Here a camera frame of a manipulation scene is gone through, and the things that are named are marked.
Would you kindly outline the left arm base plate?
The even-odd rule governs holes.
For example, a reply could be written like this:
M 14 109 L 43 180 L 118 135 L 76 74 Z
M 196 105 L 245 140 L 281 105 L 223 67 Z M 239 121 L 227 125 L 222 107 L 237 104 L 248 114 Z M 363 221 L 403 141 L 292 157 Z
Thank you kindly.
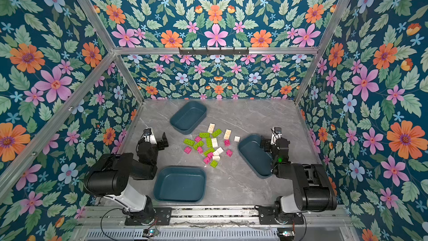
M 149 208 L 140 212 L 128 212 L 125 220 L 126 226 L 169 225 L 172 218 L 172 208 Z

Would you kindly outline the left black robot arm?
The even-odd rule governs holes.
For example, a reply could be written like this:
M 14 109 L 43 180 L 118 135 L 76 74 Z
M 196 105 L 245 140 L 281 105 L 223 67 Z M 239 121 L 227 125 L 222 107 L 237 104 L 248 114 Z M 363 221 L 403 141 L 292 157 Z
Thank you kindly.
M 144 129 L 136 146 L 138 159 L 135 160 L 132 153 L 101 156 L 84 178 L 85 191 L 118 203 L 130 217 L 154 218 L 156 212 L 151 198 L 137 192 L 129 180 L 154 179 L 159 151 L 168 146 L 165 133 L 157 140 L 151 128 Z

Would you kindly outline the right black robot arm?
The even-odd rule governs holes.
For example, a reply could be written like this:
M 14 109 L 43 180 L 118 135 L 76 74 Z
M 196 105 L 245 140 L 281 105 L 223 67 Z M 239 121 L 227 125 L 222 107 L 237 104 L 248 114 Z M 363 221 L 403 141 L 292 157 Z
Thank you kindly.
M 284 224 L 304 212 L 336 210 L 337 197 L 321 164 L 292 163 L 289 159 L 290 141 L 282 137 L 282 129 L 273 127 L 270 139 L 262 138 L 260 147 L 271 155 L 271 172 L 277 178 L 290 180 L 293 193 L 280 196 L 274 203 L 274 218 Z

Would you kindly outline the green lego mid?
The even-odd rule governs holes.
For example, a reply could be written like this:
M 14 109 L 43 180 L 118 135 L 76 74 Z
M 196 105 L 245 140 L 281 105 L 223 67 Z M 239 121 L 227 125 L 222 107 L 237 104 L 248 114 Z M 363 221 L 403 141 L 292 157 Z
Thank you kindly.
M 199 147 L 202 147 L 203 145 L 204 145 L 204 142 L 199 141 L 193 145 L 193 148 L 197 150 Z

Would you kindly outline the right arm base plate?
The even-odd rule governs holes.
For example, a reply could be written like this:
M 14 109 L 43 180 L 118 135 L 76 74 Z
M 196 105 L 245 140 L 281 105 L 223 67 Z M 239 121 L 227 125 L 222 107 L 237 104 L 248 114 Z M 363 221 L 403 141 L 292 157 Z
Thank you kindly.
M 255 206 L 261 225 L 304 225 L 304 218 L 299 213 L 283 213 L 273 206 Z

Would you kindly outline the green long lego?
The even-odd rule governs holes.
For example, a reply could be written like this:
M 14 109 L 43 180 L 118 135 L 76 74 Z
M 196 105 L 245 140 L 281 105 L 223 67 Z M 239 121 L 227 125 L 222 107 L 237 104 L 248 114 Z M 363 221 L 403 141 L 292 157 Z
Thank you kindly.
M 212 139 L 210 137 L 206 138 L 206 145 L 208 148 L 212 148 Z
M 185 138 L 185 140 L 183 142 L 187 146 L 193 146 L 195 144 L 194 140 L 191 140 L 191 139 L 188 139 L 188 138 Z
M 217 129 L 217 130 L 215 130 L 215 131 L 213 132 L 212 136 L 213 136 L 213 137 L 217 137 L 217 136 L 219 136 L 220 134 L 222 134 L 222 130 L 221 130 L 221 129 Z

